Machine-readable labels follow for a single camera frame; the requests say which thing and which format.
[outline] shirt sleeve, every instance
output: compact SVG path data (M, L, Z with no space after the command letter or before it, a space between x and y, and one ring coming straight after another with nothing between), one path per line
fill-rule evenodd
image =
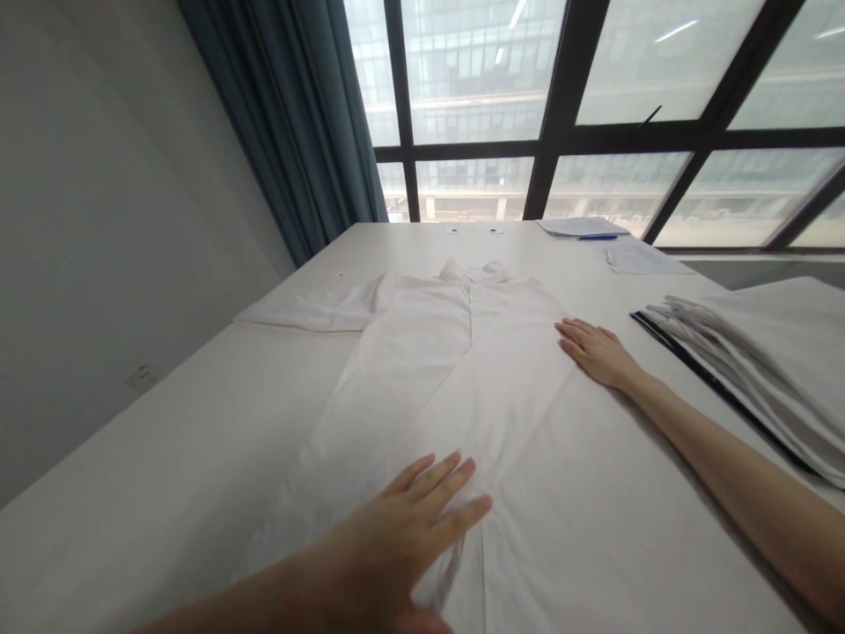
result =
M398 278L383 275L366 286L293 300L267 297L249 306L235 321L289 326L313 332L360 332L393 303Z

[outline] white wall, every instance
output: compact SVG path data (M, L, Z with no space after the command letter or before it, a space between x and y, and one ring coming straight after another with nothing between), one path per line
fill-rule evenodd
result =
M0 506L293 266L174 0L0 0Z

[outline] glass pane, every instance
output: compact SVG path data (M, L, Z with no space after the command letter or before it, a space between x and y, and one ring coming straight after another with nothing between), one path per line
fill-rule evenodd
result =
M383 0L343 0L373 147L399 145Z
M698 119L763 0L613 0L579 125Z
M416 164L423 222L522 220L533 158Z
M381 190L385 195L387 217L391 222L410 222L405 166L402 163L379 163L378 177L381 179Z
M417 144L535 139L564 0L402 0Z
M830 207L804 233L799 235L793 247L845 247L845 194Z
M730 129L845 125L845 3L807 0Z
M715 151L656 247L759 247L845 158L845 150Z
M560 157L543 217L601 216L641 238L688 156L674 152Z

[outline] hand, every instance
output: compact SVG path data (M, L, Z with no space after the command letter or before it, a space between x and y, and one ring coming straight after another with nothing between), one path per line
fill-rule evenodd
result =
M460 462L456 452L423 474L433 461L432 454L407 467L301 554L305 587L317 594L317 627L310 631L451 634L438 615L414 606L411 589L441 553L484 517L492 500L485 496L439 517L472 476L475 463L467 460L455 470Z
M602 385L624 392L648 376L610 330L570 319L555 327L566 337L558 342L561 348Z

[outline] blue curtain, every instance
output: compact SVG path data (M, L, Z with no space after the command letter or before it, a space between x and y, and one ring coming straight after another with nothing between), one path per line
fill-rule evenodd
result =
M179 0L297 266L386 222L342 0Z

